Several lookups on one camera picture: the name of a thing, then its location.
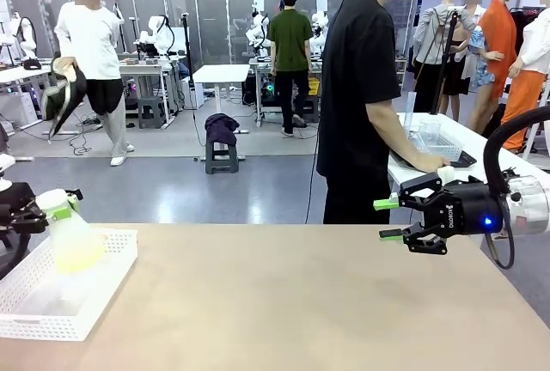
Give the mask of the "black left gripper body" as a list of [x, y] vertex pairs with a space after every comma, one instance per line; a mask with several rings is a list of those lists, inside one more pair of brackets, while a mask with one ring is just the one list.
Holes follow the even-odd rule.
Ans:
[[36, 234], [35, 198], [27, 182], [13, 182], [10, 187], [0, 189], [0, 228], [12, 229], [18, 234]]

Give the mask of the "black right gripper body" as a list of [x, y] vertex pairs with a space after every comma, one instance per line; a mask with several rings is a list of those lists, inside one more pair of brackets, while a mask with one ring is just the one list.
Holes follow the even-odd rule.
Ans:
[[478, 180], [453, 181], [443, 187], [447, 225], [451, 234], [497, 234], [510, 222], [507, 206]]

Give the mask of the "translucent plastic conical flask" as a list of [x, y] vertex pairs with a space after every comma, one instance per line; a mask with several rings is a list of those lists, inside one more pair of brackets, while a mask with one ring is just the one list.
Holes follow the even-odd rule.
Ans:
[[47, 228], [56, 269], [76, 274], [94, 267], [105, 252], [104, 234], [91, 228], [80, 213]]

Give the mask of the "dark green puffer jacket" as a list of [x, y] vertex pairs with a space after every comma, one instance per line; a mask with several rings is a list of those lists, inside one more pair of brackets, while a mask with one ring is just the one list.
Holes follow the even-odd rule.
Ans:
[[83, 102], [87, 90], [85, 75], [74, 64], [64, 65], [62, 58], [51, 64], [55, 86], [46, 88], [42, 94], [42, 118], [50, 122], [48, 139], [55, 137], [75, 109]]

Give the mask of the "person's right forearm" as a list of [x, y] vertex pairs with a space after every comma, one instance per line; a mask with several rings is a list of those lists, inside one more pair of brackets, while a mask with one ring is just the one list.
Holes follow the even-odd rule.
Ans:
[[414, 168], [429, 172], [431, 165], [429, 157], [419, 152], [407, 139], [392, 103], [382, 101], [366, 104], [365, 107], [370, 123], [385, 144]]

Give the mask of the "person's right hand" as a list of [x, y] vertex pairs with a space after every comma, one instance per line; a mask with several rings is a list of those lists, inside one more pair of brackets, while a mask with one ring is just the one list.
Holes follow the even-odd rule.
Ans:
[[432, 155], [427, 153], [418, 153], [412, 165], [424, 173], [434, 173], [442, 167], [450, 165], [450, 161], [440, 155]]

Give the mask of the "black keyboard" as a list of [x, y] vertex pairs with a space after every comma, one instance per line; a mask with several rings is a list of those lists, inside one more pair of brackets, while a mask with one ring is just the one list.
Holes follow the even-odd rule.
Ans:
[[477, 160], [462, 149], [452, 149], [446, 158], [451, 167], [468, 168], [477, 163]]

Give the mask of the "grey step stool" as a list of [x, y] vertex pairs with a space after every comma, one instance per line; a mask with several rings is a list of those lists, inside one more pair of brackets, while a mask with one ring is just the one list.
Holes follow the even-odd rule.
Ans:
[[205, 146], [205, 172], [238, 173], [240, 162], [236, 146], [223, 143], [207, 142]]
[[166, 123], [166, 113], [161, 96], [137, 99], [138, 127], [161, 129]]

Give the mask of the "person in black t-shirt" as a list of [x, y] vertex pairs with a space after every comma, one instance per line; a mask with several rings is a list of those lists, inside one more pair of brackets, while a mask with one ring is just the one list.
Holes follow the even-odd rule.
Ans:
[[317, 172], [327, 184], [326, 224], [387, 224], [373, 202], [388, 198], [392, 151], [366, 104], [400, 96], [394, 23], [384, 0], [343, 0], [323, 53]]

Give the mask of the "white background desk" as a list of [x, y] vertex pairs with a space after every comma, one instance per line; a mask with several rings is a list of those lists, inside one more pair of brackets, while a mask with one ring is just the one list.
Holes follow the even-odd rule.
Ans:
[[9, 137], [42, 122], [42, 94], [50, 87], [51, 71], [23, 67], [0, 71], [0, 125]]

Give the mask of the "mannequin in orange trousers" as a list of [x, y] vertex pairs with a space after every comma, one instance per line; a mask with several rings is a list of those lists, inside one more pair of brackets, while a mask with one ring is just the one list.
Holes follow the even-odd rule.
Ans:
[[509, 69], [510, 92], [501, 124], [533, 109], [550, 71], [550, 8], [523, 29], [523, 43]]

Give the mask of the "black tripod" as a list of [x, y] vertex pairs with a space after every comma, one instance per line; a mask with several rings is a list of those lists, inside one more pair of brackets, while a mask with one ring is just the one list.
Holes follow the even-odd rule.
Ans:
[[443, 23], [440, 25], [441, 30], [441, 44], [443, 49], [441, 67], [438, 71], [437, 84], [434, 91], [434, 97], [431, 105], [430, 114], [435, 115], [439, 112], [440, 96], [443, 90], [443, 77], [446, 69], [447, 62], [450, 55], [450, 47], [452, 44], [452, 37], [454, 35], [455, 27], [458, 22], [458, 7], [449, 6], [447, 8], [446, 17]]

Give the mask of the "bystander in beige trousers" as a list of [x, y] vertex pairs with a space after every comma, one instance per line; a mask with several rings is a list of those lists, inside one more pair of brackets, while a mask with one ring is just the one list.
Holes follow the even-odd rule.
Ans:
[[79, 69], [86, 79], [89, 104], [113, 145], [113, 167], [134, 150], [125, 134], [124, 85], [116, 52], [122, 22], [101, 0], [74, 0], [62, 5], [54, 28], [61, 64]]

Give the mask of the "mannequin in orange robe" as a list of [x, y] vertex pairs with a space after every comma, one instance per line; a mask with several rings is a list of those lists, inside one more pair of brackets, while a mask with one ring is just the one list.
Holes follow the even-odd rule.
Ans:
[[478, 57], [474, 86], [476, 100], [468, 128], [480, 134], [498, 107], [509, 69], [516, 60], [516, 24], [507, 7], [510, 0], [491, 0], [468, 48]]

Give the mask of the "person in green t-shirt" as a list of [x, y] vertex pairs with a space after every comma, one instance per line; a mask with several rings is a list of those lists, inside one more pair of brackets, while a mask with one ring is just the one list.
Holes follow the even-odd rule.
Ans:
[[295, 128], [306, 126], [303, 106], [309, 94], [312, 27], [306, 15], [296, 10], [297, 0], [282, 0], [283, 8], [269, 25], [272, 75], [283, 114], [282, 132], [294, 135]]

